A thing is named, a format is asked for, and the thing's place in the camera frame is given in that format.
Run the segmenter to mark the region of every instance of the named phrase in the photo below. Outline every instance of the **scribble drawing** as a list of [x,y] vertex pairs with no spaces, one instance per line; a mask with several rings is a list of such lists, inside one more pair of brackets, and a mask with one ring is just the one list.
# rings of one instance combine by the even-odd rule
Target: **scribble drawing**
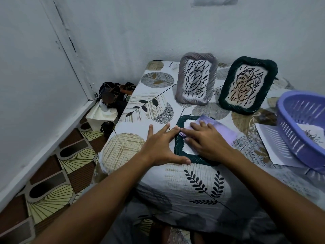
[[238,105],[246,106],[254,102],[258,90],[263,84],[262,79],[265,71],[252,68],[248,65],[242,65],[239,73],[236,75],[236,80],[232,83],[232,90],[228,99],[236,102]]
[[204,60],[192,61],[187,65],[184,85],[185,96],[203,97],[209,80],[209,66],[209,63]]
[[320,143],[323,144],[324,142],[320,141],[320,136],[318,136],[317,134],[311,134],[310,130],[305,130],[305,134],[315,143]]

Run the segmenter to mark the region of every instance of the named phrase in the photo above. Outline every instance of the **purple basket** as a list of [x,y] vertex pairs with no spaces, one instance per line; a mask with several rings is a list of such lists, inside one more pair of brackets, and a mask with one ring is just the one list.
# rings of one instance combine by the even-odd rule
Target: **purple basket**
[[325,97],[306,91],[288,91],[277,102],[277,127],[289,150],[308,167],[325,174],[325,149],[296,124],[325,129]]

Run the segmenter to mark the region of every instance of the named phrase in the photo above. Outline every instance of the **floor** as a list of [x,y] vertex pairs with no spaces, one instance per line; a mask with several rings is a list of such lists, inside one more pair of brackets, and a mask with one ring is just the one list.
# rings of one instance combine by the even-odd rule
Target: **floor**
[[106,140],[85,117],[0,213],[0,243],[38,236],[89,186]]

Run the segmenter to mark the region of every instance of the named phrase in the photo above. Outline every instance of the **white tissue box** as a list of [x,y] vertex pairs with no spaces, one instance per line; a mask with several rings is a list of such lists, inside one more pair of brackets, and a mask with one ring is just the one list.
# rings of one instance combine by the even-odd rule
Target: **white tissue box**
[[117,110],[109,108],[109,111],[111,111],[111,115],[104,115],[104,112],[100,109],[99,102],[89,111],[86,115],[86,119],[93,131],[100,131],[103,122],[112,121],[115,124],[118,122]]

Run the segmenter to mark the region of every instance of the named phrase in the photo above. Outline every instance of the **bedsheet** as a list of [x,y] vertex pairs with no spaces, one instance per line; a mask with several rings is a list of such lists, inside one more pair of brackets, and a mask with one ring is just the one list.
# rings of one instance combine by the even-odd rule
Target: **bedsheet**
[[[93,182],[125,164],[146,140],[148,126],[154,132],[165,123],[175,126],[182,116],[208,115],[238,133],[233,146],[250,161],[325,209],[325,176],[307,168],[272,164],[255,123],[276,124],[275,102],[292,90],[277,75],[261,108],[252,115],[224,110],[218,97],[230,65],[219,63],[213,96],[205,106],[176,102],[179,62],[151,61],[137,85],[114,132],[100,153]],[[175,140],[170,143],[174,151]],[[130,215],[135,223],[154,217],[172,226],[203,232],[219,232],[239,240],[286,242],[249,190],[223,165],[166,164],[151,168],[136,187],[139,210]]]

